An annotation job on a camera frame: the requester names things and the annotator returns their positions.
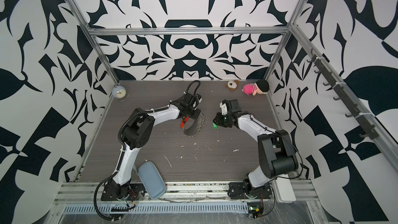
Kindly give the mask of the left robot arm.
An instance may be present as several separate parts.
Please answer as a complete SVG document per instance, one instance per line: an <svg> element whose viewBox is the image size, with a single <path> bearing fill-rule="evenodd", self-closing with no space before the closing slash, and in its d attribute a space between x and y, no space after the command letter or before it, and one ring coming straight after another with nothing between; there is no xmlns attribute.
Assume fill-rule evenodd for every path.
<svg viewBox="0 0 398 224"><path fill-rule="evenodd" d="M201 101L200 94L186 92L165 107L134 110L118 132L118 141L122 145L121 154L114 173L111 178L106 180L106 186L115 198L121 199L127 196L135 160L140 149L148 143L153 127L180 118L199 119L201 117L199 109Z"/></svg>

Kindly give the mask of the red handled keyring tool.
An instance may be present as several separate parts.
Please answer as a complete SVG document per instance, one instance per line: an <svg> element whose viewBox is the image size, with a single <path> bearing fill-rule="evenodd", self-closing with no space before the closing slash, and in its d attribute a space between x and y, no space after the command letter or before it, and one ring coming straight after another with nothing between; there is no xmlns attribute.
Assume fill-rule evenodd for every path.
<svg viewBox="0 0 398 224"><path fill-rule="evenodd" d="M205 116L200 113L197 119L183 117L181 120L180 128L185 136L190 138L195 137L204 127Z"/></svg>

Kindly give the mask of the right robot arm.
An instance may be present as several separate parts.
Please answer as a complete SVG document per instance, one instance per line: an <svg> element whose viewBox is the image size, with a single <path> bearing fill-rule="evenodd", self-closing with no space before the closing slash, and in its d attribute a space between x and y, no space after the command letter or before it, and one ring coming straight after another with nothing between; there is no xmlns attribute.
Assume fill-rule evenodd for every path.
<svg viewBox="0 0 398 224"><path fill-rule="evenodd" d="M246 179L249 190L260 188L278 177L299 168L298 151L285 130L275 130L257 120L254 114L240 108L238 100L223 100L213 123L218 127L236 127L258 144L259 166Z"/></svg>

